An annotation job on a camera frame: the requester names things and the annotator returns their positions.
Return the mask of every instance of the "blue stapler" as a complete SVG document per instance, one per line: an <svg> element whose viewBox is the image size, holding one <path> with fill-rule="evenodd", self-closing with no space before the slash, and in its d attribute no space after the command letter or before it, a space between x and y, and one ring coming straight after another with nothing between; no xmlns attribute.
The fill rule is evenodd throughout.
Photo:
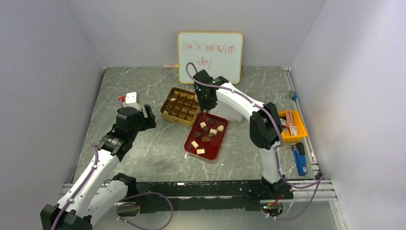
<svg viewBox="0 0 406 230"><path fill-rule="evenodd" d="M296 163L297 173L299 176L306 176L307 165L305 157L305 146L302 142L298 142L292 146L294 162Z"/></svg>

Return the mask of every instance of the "yellow whiteboard frame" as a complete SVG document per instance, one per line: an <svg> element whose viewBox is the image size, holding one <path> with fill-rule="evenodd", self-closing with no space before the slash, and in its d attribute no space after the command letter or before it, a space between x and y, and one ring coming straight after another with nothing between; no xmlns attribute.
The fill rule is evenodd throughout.
<svg viewBox="0 0 406 230"><path fill-rule="evenodd" d="M240 74L238 77L238 82L237 83L232 83L232 84L238 84L241 81L241 68L242 68L242 49L243 49L243 45L244 45L244 35L240 32L209 32L209 31L180 31L178 33L178 81L181 84L193 84L193 82L188 83L188 82L181 82L180 81L180 46L179 46L179 35L181 33L194 33L194 34L239 34L241 35L241 58L240 58Z"/></svg>

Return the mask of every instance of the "whiteboard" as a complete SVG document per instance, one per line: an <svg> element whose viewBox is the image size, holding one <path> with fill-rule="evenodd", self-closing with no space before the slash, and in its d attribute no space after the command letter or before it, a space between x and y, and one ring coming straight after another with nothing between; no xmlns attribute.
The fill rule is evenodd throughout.
<svg viewBox="0 0 406 230"><path fill-rule="evenodd" d="M243 35L234 32L180 32L178 34L179 82L192 84L186 64L205 69L213 78L223 76L232 84L240 82ZM193 76L194 69L189 66Z"/></svg>

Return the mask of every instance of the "wall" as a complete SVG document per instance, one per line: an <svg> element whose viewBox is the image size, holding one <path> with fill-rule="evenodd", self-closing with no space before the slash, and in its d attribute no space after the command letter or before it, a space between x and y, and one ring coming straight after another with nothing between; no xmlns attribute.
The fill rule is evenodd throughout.
<svg viewBox="0 0 406 230"><path fill-rule="evenodd" d="M406 3L326 1L293 66L349 230L404 229Z"/></svg>
<svg viewBox="0 0 406 230"><path fill-rule="evenodd" d="M102 68L65 0L1 1L0 229L42 229L71 178Z"/></svg>
<svg viewBox="0 0 406 230"><path fill-rule="evenodd" d="M104 66L177 63L180 31L239 31L243 65L291 66L325 0L68 0Z"/></svg>

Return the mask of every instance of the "gray marble tabletop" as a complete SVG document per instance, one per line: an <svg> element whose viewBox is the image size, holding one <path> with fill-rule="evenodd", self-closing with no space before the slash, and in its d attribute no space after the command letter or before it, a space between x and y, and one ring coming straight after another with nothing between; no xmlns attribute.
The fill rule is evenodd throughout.
<svg viewBox="0 0 406 230"><path fill-rule="evenodd" d="M241 81L235 85L248 96L272 102L279 110L293 109L287 79L280 67L243 67ZM260 179L262 163L259 149L249 138L249 123L230 122L218 157L214 161L188 155L183 145L190 128L163 120L159 110L172 87L193 91L193 85L180 84L177 69L161 67L107 68L91 115L73 182L93 157L90 144L98 144L115 122L118 97L128 92L140 95L140 104L150 104L157 127L140 132L133 148L109 176L125 173L140 182L186 182ZM287 179L314 179L309 153L307 176L297 174L293 143L280 149L281 165Z"/></svg>

